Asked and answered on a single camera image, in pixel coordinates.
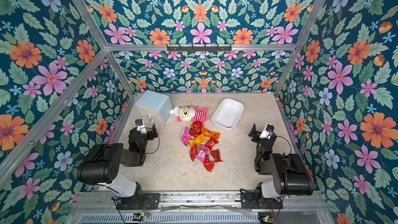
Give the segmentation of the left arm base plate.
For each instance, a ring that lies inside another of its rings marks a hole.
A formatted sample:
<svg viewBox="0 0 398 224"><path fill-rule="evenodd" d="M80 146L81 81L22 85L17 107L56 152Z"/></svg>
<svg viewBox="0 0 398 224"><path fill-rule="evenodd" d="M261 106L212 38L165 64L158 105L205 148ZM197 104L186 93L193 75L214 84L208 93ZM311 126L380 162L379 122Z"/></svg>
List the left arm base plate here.
<svg viewBox="0 0 398 224"><path fill-rule="evenodd" d="M136 193L128 198L118 198L116 209L120 211L154 210L158 208L159 203L159 193Z"/></svg>

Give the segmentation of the orange tea bag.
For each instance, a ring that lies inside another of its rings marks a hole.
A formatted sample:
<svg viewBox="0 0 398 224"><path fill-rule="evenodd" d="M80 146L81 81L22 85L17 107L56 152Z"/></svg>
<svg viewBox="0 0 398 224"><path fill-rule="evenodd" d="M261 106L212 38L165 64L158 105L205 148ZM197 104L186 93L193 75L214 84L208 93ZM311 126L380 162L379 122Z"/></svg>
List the orange tea bag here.
<svg viewBox="0 0 398 224"><path fill-rule="evenodd" d="M204 127L201 128L202 130L202 134L207 137L207 138L216 138L216 139L220 139L220 135L221 133L219 132L215 132L215 131L210 131Z"/></svg>

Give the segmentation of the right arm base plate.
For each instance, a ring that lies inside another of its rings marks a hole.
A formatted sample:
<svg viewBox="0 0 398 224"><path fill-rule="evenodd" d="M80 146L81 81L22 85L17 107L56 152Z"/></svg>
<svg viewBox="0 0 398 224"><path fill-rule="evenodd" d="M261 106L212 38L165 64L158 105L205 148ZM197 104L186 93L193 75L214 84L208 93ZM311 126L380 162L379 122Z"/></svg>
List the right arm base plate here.
<svg viewBox="0 0 398 224"><path fill-rule="evenodd" d="M245 190L240 189L240 202L243 209L282 209L283 201L281 198L265 198L260 189Z"/></svg>

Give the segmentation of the red tea bag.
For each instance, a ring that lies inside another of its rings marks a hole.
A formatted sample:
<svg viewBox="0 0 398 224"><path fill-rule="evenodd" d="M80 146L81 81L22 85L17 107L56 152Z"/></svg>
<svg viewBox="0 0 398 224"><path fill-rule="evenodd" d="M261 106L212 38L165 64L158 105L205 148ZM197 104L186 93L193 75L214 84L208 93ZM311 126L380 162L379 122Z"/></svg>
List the red tea bag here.
<svg viewBox="0 0 398 224"><path fill-rule="evenodd" d="M206 155L203 161L203 166L208 172L212 172L214 168L214 163L210 161L209 155Z"/></svg>
<svg viewBox="0 0 398 224"><path fill-rule="evenodd" d="M213 162L222 162L220 151L218 149L212 150L210 155L213 157Z"/></svg>
<svg viewBox="0 0 398 224"><path fill-rule="evenodd" d="M197 153L198 153L198 146L193 145L190 150L190 159L192 160L192 162L195 160Z"/></svg>
<svg viewBox="0 0 398 224"><path fill-rule="evenodd" d="M213 147L218 144L218 140L216 137L211 137L209 139L209 141L205 144L205 146L209 149L209 150L213 150Z"/></svg>
<svg viewBox="0 0 398 224"><path fill-rule="evenodd" d="M202 134L202 127L203 127L203 122L201 121L193 122L190 127L190 135L195 138L198 137L199 135Z"/></svg>

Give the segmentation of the yellow tea bag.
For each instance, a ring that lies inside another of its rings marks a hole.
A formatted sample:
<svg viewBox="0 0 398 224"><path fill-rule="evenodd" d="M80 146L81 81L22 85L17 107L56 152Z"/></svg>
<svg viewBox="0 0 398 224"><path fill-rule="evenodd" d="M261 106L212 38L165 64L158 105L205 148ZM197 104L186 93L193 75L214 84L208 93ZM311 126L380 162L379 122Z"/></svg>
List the yellow tea bag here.
<svg viewBox="0 0 398 224"><path fill-rule="evenodd" d="M190 147L194 147L194 146L198 146L202 143L207 142L206 137L204 136L204 134L200 134L198 135L195 139L190 139L188 140L188 143L190 145Z"/></svg>

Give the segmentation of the red tea bag bottom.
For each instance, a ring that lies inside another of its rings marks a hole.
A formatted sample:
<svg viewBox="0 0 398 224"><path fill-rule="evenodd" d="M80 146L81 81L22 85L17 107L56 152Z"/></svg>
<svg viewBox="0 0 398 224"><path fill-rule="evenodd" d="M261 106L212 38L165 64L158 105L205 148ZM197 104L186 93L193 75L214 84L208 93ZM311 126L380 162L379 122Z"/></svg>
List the red tea bag bottom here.
<svg viewBox="0 0 398 224"><path fill-rule="evenodd" d="M212 172L214 168L214 163L210 161L209 155L206 155L203 161L203 166L208 172Z"/></svg>

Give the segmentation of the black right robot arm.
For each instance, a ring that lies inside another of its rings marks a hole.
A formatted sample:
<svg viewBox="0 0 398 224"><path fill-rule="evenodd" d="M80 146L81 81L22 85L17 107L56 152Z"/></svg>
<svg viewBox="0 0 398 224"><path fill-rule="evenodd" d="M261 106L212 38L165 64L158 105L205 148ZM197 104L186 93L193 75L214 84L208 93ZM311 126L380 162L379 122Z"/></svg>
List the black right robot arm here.
<svg viewBox="0 0 398 224"><path fill-rule="evenodd" d="M263 131L258 131L254 124L248 135L256 144L255 171L272 177L271 181L259 183L254 190L254 203L259 208L270 209L276 203L281 206L283 197L311 196L314 192L313 180L299 154L273 152L280 138L274 129L267 124Z"/></svg>

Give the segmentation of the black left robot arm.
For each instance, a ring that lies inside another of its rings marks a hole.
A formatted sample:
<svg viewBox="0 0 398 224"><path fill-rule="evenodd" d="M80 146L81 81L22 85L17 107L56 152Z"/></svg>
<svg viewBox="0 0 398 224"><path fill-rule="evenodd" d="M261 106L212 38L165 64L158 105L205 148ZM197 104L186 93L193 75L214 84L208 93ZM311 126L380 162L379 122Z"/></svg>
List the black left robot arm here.
<svg viewBox="0 0 398 224"><path fill-rule="evenodd" d="M144 193L138 182L131 181L120 171L120 166L142 167L147 155L148 141L158 138L155 124L148 128L141 119L135 121L129 133L129 148L122 143L94 145L77 171L78 181L102 186L116 195L111 197L117 210L157 209L159 193Z"/></svg>

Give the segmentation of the red tea bag top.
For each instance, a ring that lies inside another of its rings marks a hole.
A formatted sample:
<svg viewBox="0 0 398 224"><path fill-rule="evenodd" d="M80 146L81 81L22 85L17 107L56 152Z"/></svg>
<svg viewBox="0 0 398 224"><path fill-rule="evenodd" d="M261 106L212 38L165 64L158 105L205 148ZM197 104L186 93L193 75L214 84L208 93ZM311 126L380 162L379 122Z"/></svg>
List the red tea bag top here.
<svg viewBox="0 0 398 224"><path fill-rule="evenodd" d="M203 122L201 121L193 122L190 127L190 135L195 138L198 137L199 135L202 134L202 127L203 127Z"/></svg>

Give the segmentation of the pink tea bag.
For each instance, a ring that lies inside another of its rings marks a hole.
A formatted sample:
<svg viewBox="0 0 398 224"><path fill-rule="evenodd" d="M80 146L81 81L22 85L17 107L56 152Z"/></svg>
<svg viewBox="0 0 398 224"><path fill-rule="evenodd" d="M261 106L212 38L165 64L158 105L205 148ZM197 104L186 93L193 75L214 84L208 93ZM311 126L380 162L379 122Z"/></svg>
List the pink tea bag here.
<svg viewBox="0 0 398 224"><path fill-rule="evenodd" d="M181 141L185 146L189 145L189 141L191 140L191 135L187 127L181 133Z"/></svg>
<svg viewBox="0 0 398 224"><path fill-rule="evenodd" d="M198 147L199 151L197 152L195 158L198 159L200 162L204 162L206 156L209 154L209 147L205 145L199 145Z"/></svg>

